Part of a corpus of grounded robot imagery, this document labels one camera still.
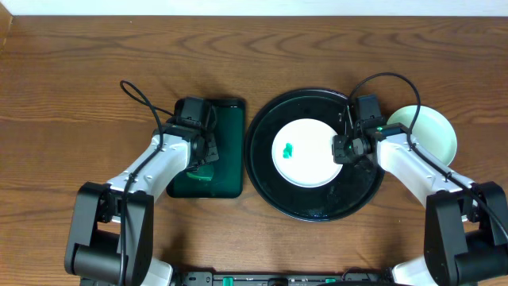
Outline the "green scouring sponge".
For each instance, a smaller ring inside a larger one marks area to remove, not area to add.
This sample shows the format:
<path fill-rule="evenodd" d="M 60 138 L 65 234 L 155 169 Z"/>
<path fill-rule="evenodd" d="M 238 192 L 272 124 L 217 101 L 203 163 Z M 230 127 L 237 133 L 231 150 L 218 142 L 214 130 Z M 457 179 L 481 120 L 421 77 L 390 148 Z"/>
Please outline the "green scouring sponge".
<path fill-rule="evenodd" d="M 212 164 L 204 164 L 195 169 L 186 172 L 187 177 L 199 181 L 211 181 L 214 177 L 214 167 Z"/>

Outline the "black rectangular water tray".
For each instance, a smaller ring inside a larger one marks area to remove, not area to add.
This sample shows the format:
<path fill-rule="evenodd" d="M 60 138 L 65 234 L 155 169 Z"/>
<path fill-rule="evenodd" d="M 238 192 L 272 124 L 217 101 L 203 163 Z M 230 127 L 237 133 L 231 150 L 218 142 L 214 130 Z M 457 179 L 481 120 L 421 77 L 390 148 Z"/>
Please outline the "black rectangular water tray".
<path fill-rule="evenodd" d="M 211 163 L 214 177 L 211 181 L 193 180 L 184 170 L 167 186 L 166 192 L 173 198 L 233 199 L 243 189 L 243 144 L 245 128 L 245 104 L 240 99 L 207 99 L 212 102 L 217 115 L 214 136 L 219 160 Z"/>

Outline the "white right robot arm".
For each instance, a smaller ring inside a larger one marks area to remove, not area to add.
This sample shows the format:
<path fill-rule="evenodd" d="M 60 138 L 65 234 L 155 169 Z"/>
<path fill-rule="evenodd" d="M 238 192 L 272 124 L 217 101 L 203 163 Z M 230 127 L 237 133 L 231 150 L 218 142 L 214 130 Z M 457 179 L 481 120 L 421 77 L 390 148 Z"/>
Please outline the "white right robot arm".
<path fill-rule="evenodd" d="M 332 151 L 338 164 L 370 160 L 425 208 L 424 254 L 396 265 L 395 283 L 466 285 L 507 274 L 507 200 L 499 185 L 453 171 L 400 123 L 335 135 Z"/>

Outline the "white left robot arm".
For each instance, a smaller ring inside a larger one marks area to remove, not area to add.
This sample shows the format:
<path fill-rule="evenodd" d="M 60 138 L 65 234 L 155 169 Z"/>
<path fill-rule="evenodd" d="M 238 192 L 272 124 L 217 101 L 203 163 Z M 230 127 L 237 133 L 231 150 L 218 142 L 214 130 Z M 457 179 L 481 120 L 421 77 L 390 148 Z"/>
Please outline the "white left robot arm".
<path fill-rule="evenodd" d="M 154 204 L 181 172 L 218 159 L 214 122 L 170 119 L 105 184 L 78 191 L 64 268 L 91 283 L 141 285 L 152 263 Z"/>

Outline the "white plate front green stain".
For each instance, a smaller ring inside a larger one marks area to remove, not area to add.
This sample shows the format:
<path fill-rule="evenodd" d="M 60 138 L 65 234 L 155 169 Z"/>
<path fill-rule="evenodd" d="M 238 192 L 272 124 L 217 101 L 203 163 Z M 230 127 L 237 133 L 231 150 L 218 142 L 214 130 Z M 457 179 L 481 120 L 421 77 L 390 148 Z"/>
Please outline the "white plate front green stain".
<path fill-rule="evenodd" d="M 455 130 L 448 119 L 438 111 L 422 106 L 415 123 L 413 137 L 443 164 L 449 166 L 457 151 Z"/>

